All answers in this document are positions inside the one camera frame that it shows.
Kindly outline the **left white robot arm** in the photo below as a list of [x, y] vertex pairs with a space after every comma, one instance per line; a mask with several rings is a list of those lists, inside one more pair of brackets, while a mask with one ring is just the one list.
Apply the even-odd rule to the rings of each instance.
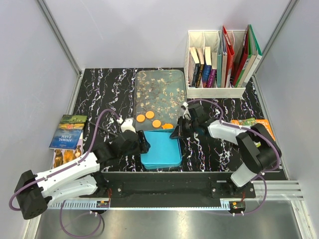
[[25, 171], [14, 190], [13, 197], [19, 205], [17, 210], [29, 220], [55, 203], [82, 196], [103, 197], [108, 183], [102, 170], [121, 157], [148, 153], [150, 147], [142, 130], [127, 130], [54, 169], [37, 174]]

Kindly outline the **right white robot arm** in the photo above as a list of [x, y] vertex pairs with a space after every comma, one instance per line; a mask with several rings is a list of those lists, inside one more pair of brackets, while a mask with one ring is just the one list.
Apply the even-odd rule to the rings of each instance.
[[260, 123], [253, 126], [236, 125], [221, 119], [214, 119], [205, 112], [201, 104], [189, 106], [184, 103], [184, 113], [177, 120], [171, 139], [187, 138], [193, 133], [222, 139], [239, 147], [242, 164], [231, 174], [226, 191], [231, 197], [244, 192], [247, 183], [266, 171], [273, 171], [280, 165], [281, 150]]

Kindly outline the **teal tin lid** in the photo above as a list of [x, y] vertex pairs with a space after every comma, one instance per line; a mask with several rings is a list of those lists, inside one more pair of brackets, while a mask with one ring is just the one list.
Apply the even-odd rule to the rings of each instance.
[[178, 139], [170, 139], [172, 129], [145, 131], [145, 137], [150, 144], [148, 153], [141, 154], [141, 161], [182, 161]]

